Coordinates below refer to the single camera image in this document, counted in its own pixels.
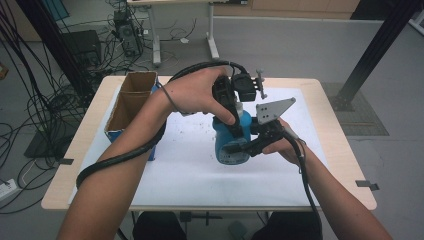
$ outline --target black tape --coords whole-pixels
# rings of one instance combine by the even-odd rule
[[[72,163],[74,162],[74,159],[69,159],[69,158],[62,158],[59,161],[59,164],[63,164],[63,165],[72,165]]]
[[[369,187],[371,191],[380,190],[377,183],[371,184],[368,180],[356,180],[355,182],[358,187]]]

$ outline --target white paper sheet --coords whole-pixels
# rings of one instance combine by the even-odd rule
[[[81,171],[94,163],[110,142],[104,126],[118,89],[87,152]],[[256,115],[255,106],[288,98],[296,103],[282,118],[304,139],[326,164],[318,136],[300,89],[266,89],[268,98],[244,103]],[[134,196],[133,206],[257,208],[309,206],[298,167],[279,154],[258,155],[241,165],[223,165],[215,159],[212,115],[201,113],[168,118],[166,132],[156,147],[155,160],[148,162]]]

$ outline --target person's left hand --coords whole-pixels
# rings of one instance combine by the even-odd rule
[[[228,125],[235,123],[230,111],[212,96],[212,86],[219,76],[226,76],[224,67],[205,68],[164,85],[178,110],[186,113],[212,113]]]

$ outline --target power plug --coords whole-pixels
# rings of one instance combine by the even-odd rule
[[[9,181],[7,181],[7,183],[8,185],[6,183],[0,185],[0,201],[3,201],[15,192],[19,191],[19,188],[16,186],[15,180],[10,179]]]

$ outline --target left forearm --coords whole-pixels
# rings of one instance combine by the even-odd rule
[[[163,92],[155,92],[98,161],[146,144],[157,133],[171,111],[172,107]],[[149,154],[150,151],[87,177],[68,210],[59,238],[113,238],[131,204]]]

